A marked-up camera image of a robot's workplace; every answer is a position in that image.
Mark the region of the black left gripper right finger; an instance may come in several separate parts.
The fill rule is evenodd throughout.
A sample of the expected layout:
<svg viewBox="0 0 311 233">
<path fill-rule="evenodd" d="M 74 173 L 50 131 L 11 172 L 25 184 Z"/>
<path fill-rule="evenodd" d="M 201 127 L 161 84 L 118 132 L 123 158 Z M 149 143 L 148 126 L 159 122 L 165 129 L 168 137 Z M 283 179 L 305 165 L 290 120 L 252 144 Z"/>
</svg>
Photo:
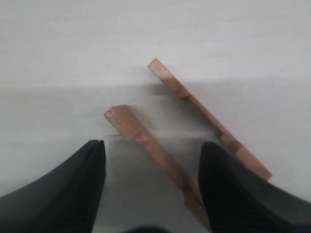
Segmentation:
<svg viewBox="0 0 311 233">
<path fill-rule="evenodd" d="M 311 204 L 261 178 L 214 142 L 201 147 L 198 183 L 214 233 L 309 233 Z"/>
</svg>

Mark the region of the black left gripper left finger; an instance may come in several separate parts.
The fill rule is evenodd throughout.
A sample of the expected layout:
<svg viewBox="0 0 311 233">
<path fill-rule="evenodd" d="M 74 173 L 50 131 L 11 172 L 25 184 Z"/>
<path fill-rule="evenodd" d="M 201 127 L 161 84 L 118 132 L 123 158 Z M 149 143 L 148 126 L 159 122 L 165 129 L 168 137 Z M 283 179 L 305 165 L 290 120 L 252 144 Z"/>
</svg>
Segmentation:
<svg viewBox="0 0 311 233">
<path fill-rule="evenodd" d="M 106 177 L 102 140 L 90 140 L 32 183 L 0 198 L 2 233 L 90 233 Z"/>
</svg>

